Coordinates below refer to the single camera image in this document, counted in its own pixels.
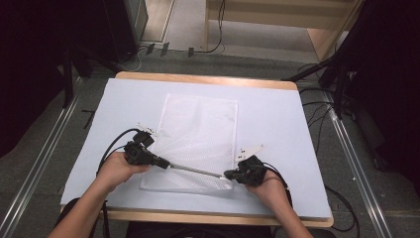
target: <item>black fabric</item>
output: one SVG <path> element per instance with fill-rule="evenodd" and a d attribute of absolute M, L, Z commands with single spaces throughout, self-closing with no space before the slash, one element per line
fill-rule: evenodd
<path fill-rule="evenodd" d="M 359 42 L 361 65 L 347 94 L 368 112 L 383 136 L 373 148 L 420 187 L 420 2 L 380 1 Z"/>
<path fill-rule="evenodd" d="M 63 88 L 59 42 L 33 1 L 4 1 L 0 11 L 0 157 L 10 152 Z"/>
<path fill-rule="evenodd" d="M 130 222 L 127 238 L 269 238 L 269 226 Z"/>

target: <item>floor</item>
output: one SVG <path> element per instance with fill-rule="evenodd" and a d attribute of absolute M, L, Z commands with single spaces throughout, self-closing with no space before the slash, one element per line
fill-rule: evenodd
<path fill-rule="evenodd" d="M 172 50 L 186 51 L 188 48 L 202 48 L 203 20 L 187 20 L 188 16 L 202 16 L 204 1 L 176 0 L 170 15 L 166 34 L 156 34 L 157 38 L 169 43 Z M 216 23 L 211 27 L 211 46 L 218 42 Z M 136 68 L 141 60 L 140 71 L 171 72 L 191 74 L 219 74 L 245 77 L 281 79 L 292 76 L 306 63 L 319 62 L 309 42 L 305 29 L 261 26 L 252 24 L 224 23 L 223 46 L 213 56 L 187 57 L 187 52 L 173 52 L 160 57 L 158 51 L 150 56 L 139 55 L 124 63 L 127 68 Z M 109 70 L 95 66 L 92 78 L 83 79 L 84 86 L 79 102 L 65 127 L 52 158 L 41 177 L 28 207 L 17 224 L 13 237 L 45 237 L 52 229 L 58 215 L 59 199 L 72 164 L 77 159 L 88 129 L 84 129 L 89 113 L 82 110 L 95 110 L 101 98 L 106 79 L 113 76 Z M 300 88 L 316 85 L 316 75 L 298 82 Z M 44 141 L 47 139 L 53 123 L 61 113 L 63 95 L 59 95 L 49 105 L 46 112 L 37 120 L 15 150 L 0 159 L 0 220 L 6 216 L 8 207 L 14 199 L 26 175 L 31 170 Z M 302 102 L 324 100 L 324 95 L 313 91 L 303 93 Z M 305 107 L 307 119 L 316 113 L 322 116 L 322 108 Z M 318 121 L 310 132 L 314 147 L 320 143 L 318 160 L 325 184 L 339 191 L 354 208 L 361 225 L 361 237 L 389 237 L 376 233 L 371 221 L 366 202 L 360 193 L 360 186 L 349 166 L 349 161 L 337 137 L 333 120 L 330 117 L 321 126 Z M 419 237 L 420 199 L 416 195 L 410 181 L 399 173 L 383 173 L 378 171 L 372 162 L 372 154 L 365 138 L 351 116 L 345 116 L 343 123 L 353 142 L 359 160 L 371 184 L 372 190 L 383 210 L 385 220 L 393 237 Z M 347 227 L 352 224 L 352 217 L 347 208 L 329 193 L 330 204 L 335 217 L 335 226 Z M 126 222 L 111 223 L 113 237 L 124 236 Z M 337 237 L 356 237 L 356 230 L 350 232 L 334 231 Z"/>

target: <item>metal frame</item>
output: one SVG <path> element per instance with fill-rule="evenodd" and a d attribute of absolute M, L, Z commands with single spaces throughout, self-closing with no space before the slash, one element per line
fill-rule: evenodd
<path fill-rule="evenodd" d="M 324 92 L 324 97 L 327 101 L 333 102 L 331 94 Z M 362 199 L 365 202 L 365 206 L 367 207 L 367 212 L 370 216 L 377 236 L 386 238 L 393 237 L 343 122 L 337 117 L 334 110 L 330 110 L 329 114 L 344 149 L 344 153 L 346 154 L 350 168 L 352 169 L 352 173 L 356 179 L 356 183 L 359 187 Z"/>

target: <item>table edge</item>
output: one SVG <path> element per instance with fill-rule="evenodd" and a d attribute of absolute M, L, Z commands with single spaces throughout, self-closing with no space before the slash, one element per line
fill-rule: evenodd
<path fill-rule="evenodd" d="M 296 83 L 291 81 L 278 81 L 275 79 L 257 79 L 246 77 L 121 71 L 116 74 L 115 78 L 297 90 Z"/>

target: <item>wire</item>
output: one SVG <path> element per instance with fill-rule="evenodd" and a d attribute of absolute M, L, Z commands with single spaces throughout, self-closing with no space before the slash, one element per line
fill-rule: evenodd
<path fill-rule="evenodd" d="M 332 192 L 335 196 L 337 196 L 342 202 L 343 204 L 349 209 L 350 213 L 352 213 L 353 216 L 353 224 L 352 226 L 342 229 L 342 228 L 337 228 L 335 226 L 332 226 L 333 229 L 337 230 L 337 231 L 341 231 L 341 232 L 347 232 L 353 229 L 353 227 L 355 227 L 356 225 L 356 229 L 357 229 L 357 237 L 361 237 L 361 225 L 359 223 L 358 217 L 356 216 L 355 211 L 353 210 L 352 206 L 350 205 L 350 203 L 346 200 L 346 198 L 341 195 L 339 192 L 333 190 L 332 188 L 328 187 L 326 184 L 324 184 L 325 188 L 327 190 L 329 190 L 330 192 Z"/>
<path fill-rule="evenodd" d="M 99 167 L 98 167 L 98 171 L 96 172 L 96 174 L 99 174 L 99 171 L 101 170 L 102 166 L 104 165 L 106 159 L 108 159 L 108 153 L 109 151 L 111 151 L 111 148 L 115 145 L 115 143 L 117 143 L 123 136 L 125 136 L 127 133 L 132 132 L 132 131 L 136 131 L 136 132 L 140 132 L 139 129 L 137 128 L 133 128 L 133 129 L 129 129 L 123 133 L 121 133 L 117 138 L 115 138 L 115 140 L 111 143 L 111 145 L 109 145 L 108 149 L 106 150 L 106 152 L 104 153 L 104 155 L 102 156 L 101 162 L 99 163 Z"/>
<path fill-rule="evenodd" d="M 316 112 L 321 109 L 323 106 L 325 106 L 325 104 L 322 104 L 321 106 L 317 107 L 317 109 L 315 109 L 314 113 L 312 114 L 311 118 L 309 118 L 309 120 L 306 122 L 306 124 L 309 125 L 309 122 L 315 117 Z"/>
<path fill-rule="evenodd" d="M 321 87 L 306 87 L 303 88 L 302 90 L 299 91 L 299 94 L 302 94 L 305 91 L 312 91 L 312 90 L 319 90 L 319 91 L 326 91 L 326 92 L 331 92 L 334 93 L 335 91 L 331 90 L 331 89 L 327 89 L 327 88 L 321 88 Z"/>
<path fill-rule="evenodd" d="M 308 127 L 311 127 L 311 126 L 312 126 L 315 122 L 317 122 L 317 121 L 319 121 L 319 120 L 321 120 L 321 119 L 325 118 L 325 116 L 327 116 L 327 113 L 328 113 L 329 111 L 331 111 L 331 109 L 333 109 L 333 107 L 328 108 L 328 110 L 324 113 L 324 115 L 323 115 L 323 116 L 318 117 L 318 118 L 317 118 L 317 119 L 315 119 L 313 122 L 311 122 L 310 124 L 308 124 Z"/>
<path fill-rule="evenodd" d="M 226 0 L 222 0 L 222 3 L 220 4 L 220 8 L 219 8 L 219 18 L 218 18 L 218 23 L 219 23 L 219 43 L 211 51 L 207 51 L 207 52 L 195 52 L 195 53 L 209 54 L 209 53 L 212 53 L 212 52 L 216 51 L 219 48 L 220 44 L 222 43 L 222 36 L 223 36 L 223 34 L 222 34 L 222 26 L 223 26 L 223 17 L 225 16 L 225 8 L 226 8 Z"/>
<path fill-rule="evenodd" d="M 139 60 L 139 66 L 137 66 L 135 69 L 128 69 L 128 68 L 122 66 L 119 63 L 118 63 L 118 66 L 121 67 L 123 70 L 126 70 L 126 71 L 137 71 L 137 70 L 139 70 L 142 67 L 142 61 L 140 60 L 140 53 L 145 51 L 146 49 L 147 49 L 147 47 L 143 47 L 143 48 L 140 48 L 139 51 L 137 52 L 137 59 Z"/>
<path fill-rule="evenodd" d="M 308 106 L 308 105 L 319 104 L 319 103 L 325 103 L 325 104 L 328 104 L 328 105 L 334 105 L 334 102 L 329 102 L 329 101 L 314 101 L 314 102 L 303 103 L 302 106 Z"/>

